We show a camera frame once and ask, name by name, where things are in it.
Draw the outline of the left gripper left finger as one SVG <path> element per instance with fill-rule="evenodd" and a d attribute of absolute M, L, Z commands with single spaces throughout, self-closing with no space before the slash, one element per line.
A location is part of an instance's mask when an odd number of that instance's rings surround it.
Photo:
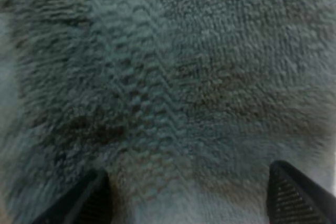
<path fill-rule="evenodd" d="M 111 223 L 112 196 L 108 173 L 92 169 L 44 210 L 33 223 Z"/>

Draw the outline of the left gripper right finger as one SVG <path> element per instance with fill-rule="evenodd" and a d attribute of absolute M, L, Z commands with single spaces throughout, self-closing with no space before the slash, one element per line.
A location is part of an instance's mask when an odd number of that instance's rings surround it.
<path fill-rule="evenodd" d="M 286 161 L 269 168 L 267 216 L 275 224 L 335 223 L 335 196 Z"/>

